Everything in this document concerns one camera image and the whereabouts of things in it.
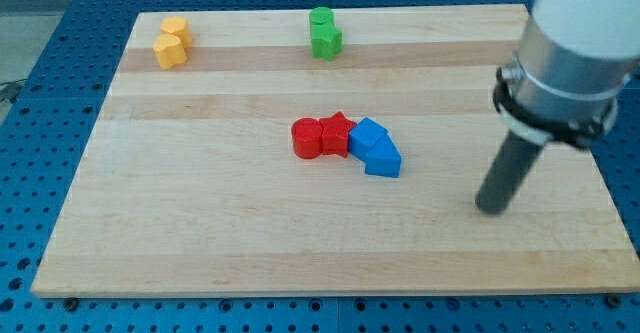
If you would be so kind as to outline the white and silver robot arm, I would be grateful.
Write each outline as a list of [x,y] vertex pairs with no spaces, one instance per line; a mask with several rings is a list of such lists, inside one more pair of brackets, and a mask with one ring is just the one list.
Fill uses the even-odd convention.
[[639,67],[638,8],[639,0],[535,0],[497,72],[493,101],[509,132],[579,149],[607,134]]

